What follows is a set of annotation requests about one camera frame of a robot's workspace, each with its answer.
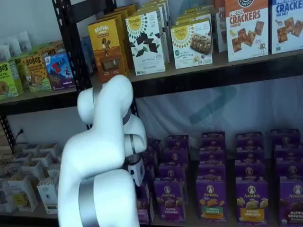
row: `small white box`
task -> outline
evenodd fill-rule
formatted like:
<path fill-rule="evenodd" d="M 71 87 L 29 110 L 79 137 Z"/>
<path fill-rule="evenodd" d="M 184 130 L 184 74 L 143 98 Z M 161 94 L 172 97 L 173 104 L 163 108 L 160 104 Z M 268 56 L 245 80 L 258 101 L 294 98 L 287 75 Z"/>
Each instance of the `small white box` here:
<path fill-rule="evenodd" d="M 19 211 L 34 211 L 38 206 L 38 201 L 29 176 L 14 174 L 8 183 Z"/>
<path fill-rule="evenodd" d="M 51 166 L 48 168 L 48 175 L 50 177 L 58 177 L 59 174 L 60 174 L 60 164 L 59 163 L 54 163 L 54 164 L 51 164 Z"/>
<path fill-rule="evenodd" d="M 0 212 L 3 213 L 12 213 L 17 209 L 9 188 L 8 179 L 9 177 L 0 177 Z"/>
<path fill-rule="evenodd" d="M 58 178 L 44 178 L 39 182 L 37 188 L 46 212 L 48 214 L 57 214 Z"/>

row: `cardboard box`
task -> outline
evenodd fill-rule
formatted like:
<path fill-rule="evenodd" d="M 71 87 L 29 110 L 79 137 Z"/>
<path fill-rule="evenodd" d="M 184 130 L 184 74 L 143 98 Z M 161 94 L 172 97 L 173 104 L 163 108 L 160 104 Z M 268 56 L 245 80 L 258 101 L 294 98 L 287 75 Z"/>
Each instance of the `cardboard box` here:
<path fill-rule="evenodd" d="M 158 7 L 136 12 L 126 24 L 136 75 L 164 72 L 164 35 Z"/>
<path fill-rule="evenodd" d="M 271 0 L 271 53 L 303 49 L 303 5 L 296 0 Z"/>
<path fill-rule="evenodd" d="M 117 20 L 113 18 L 88 26 L 101 82 L 107 82 L 115 75 L 128 75 L 123 35 Z"/>
<path fill-rule="evenodd" d="M 37 185 L 45 211 L 48 214 L 57 214 L 58 178 L 44 178 Z"/>
<path fill-rule="evenodd" d="M 23 94 L 22 83 L 14 60 L 0 63 L 0 99 Z"/>
<path fill-rule="evenodd" d="M 8 183 L 19 211 L 33 212 L 38 206 L 38 201 L 29 176 L 14 174 L 8 180 Z"/>
<path fill-rule="evenodd" d="M 186 212 L 181 180 L 169 177 L 156 178 L 154 187 L 161 219 L 185 222 Z"/>
<path fill-rule="evenodd" d="M 268 55 L 268 0 L 225 1 L 228 61 Z"/>

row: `white packaging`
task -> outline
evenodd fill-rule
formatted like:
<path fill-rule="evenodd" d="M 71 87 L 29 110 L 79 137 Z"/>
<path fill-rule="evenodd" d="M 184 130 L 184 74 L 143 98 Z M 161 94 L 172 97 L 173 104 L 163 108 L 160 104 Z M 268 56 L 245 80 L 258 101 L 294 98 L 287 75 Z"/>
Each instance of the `white packaging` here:
<path fill-rule="evenodd" d="M 12 213 L 17 209 L 17 205 L 13 201 L 13 195 L 9 188 L 9 177 L 0 176 L 0 212 Z"/>
<path fill-rule="evenodd" d="M 21 49 L 22 52 L 32 50 L 32 44 L 31 44 L 31 42 L 28 38 L 27 31 L 21 32 L 18 35 L 18 41 L 19 41 L 20 49 Z"/>
<path fill-rule="evenodd" d="M 303 49 L 303 1 L 272 0 L 271 52 Z"/>
<path fill-rule="evenodd" d="M 37 188 L 44 204 L 45 211 L 48 214 L 57 214 L 58 178 L 44 178 L 39 182 Z"/>
<path fill-rule="evenodd" d="M 38 201 L 29 176 L 14 174 L 8 183 L 19 211 L 34 211 L 38 206 Z"/>
<path fill-rule="evenodd" d="M 225 2 L 228 61 L 268 55 L 268 1 Z"/>
<path fill-rule="evenodd" d="M 213 63 L 208 19 L 171 28 L 176 69 Z"/>
<path fill-rule="evenodd" d="M 160 11 L 153 7 L 126 19 L 136 75 L 165 71 Z"/>

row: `cracker box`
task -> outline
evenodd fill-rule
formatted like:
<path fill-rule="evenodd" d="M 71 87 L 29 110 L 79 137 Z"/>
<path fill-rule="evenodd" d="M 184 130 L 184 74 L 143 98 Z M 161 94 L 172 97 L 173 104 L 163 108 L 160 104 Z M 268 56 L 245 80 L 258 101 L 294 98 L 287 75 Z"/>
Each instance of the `cracker box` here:
<path fill-rule="evenodd" d="M 263 176 L 236 177 L 237 220 L 250 225 L 267 225 L 268 183 Z"/>
<path fill-rule="evenodd" d="M 282 226 L 302 226 L 302 188 L 303 179 L 301 176 L 280 177 L 279 223 Z"/>
<path fill-rule="evenodd" d="M 271 1 L 271 52 L 303 49 L 303 4 L 301 0 Z"/>
<path fill-rule="evenodd" d="M 126 19 L 136 75 L 164 72 L 164 35 L 158 7 L 136 12 Z"/>
<path fill-rule="evenodd" d="M 44 57 L 48 77 L 53 90 L 71 88 L 75 82 L 66 53 L 58 53 Z"/>
<path fill-rule="evenodd" d="M 33 212 L 38 206 L 38 201 L 30 183 L 29 176 L 14 174 L 8 180 L 8 183 L 19 211 Z"/>
<path fill-rule="evenodd" d="M 213 63 L 208 19 L 172 27 L 171 38 L 176 69 Z"/>
<path fill-rule="evenodd" d="M 228 61 L 268 55 L 268 1 L 225 1 Z"/>
<path fill-rule="evenodd" d="M 227 51 L 225 0 L 214 0 L 215 23 L 219 52 Z"/>
<path fill-rule="evenodd" d="M 17 205 L 13 201 L 13 195 L 9 188 L 9 177 L 0 176 L 0 212 L 12 213 L 17 209 Z"/>
<path fill-rule="evenodd" d="M 22 83 L 14 60 L 0 63 L 0 99 L 23 94 Z"/>
<path fill-rule="evenodd" d="M 186 211 L 181 180 L 169 177 L 156 178 L 154 187 L 161 219 L 185 222 Z"/>
<path fill-rule="evenodd" d="M 116 18 L 89 25 L 89 36 L 101 82 L 113 76 L 128 75 L 123 35 Z"/>
<path fill-rule="evenodd" d="M 162 163 L 159 165 L 159 176 L 181 179 L 182 190 L 185 204 L 188 203 L 187 182 L 185 166 L 173 162 Z"/>
<path fill-rule="evenodd" d="M 227 203 L 224 181 L 221 178 L 211 179 L 199 175 L 196 179 L 196 191 L 201 220 L 225 222 Z"/>
<path fill-rule="evenodd" d="M 57 214 L 58 178 L 44 178 L 37 185 L 45 211 L 48 214 Z"/>

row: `white box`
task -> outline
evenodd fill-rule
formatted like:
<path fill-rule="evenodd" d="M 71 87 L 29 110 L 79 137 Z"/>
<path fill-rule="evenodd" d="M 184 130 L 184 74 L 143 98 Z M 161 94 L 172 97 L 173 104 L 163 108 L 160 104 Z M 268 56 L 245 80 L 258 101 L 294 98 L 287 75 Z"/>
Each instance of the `white box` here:
<path fill-rule="evenodd" d="M 14 174 L 8 183 L 19 211 L 34 211 L 38 206 L 38 201 L 29 176 Z"/>
<path fill-rule="evenodd" d="M 228 61 L 268 55 L 268 0 L 226 0 Z"/>
<path fill-rule="evenodd" d="M 271 53 L 303 49 L 302 0 L 272 0 Z"/>
<path fill-rule="evenodd" d="M 45 211 L 48 214 L 57 214 L 58 178 L 44 178 L 39 182 L 37 188 L 44 204 Z"/>
<path fill-rule="evenodd" d="M 9 177 L 0 176 L 0 212 L 12 213 L 17 209 L 9 188 Z"/>

